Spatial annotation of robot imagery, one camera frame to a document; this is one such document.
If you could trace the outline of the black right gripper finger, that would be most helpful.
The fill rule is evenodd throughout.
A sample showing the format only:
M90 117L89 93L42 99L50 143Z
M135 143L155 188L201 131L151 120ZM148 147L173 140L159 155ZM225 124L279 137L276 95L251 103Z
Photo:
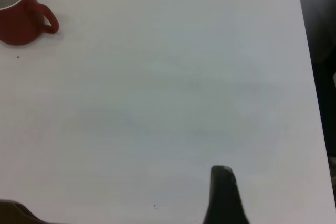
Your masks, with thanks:
M209 204L203 223L249 224L236 177L228 166L211 168Z

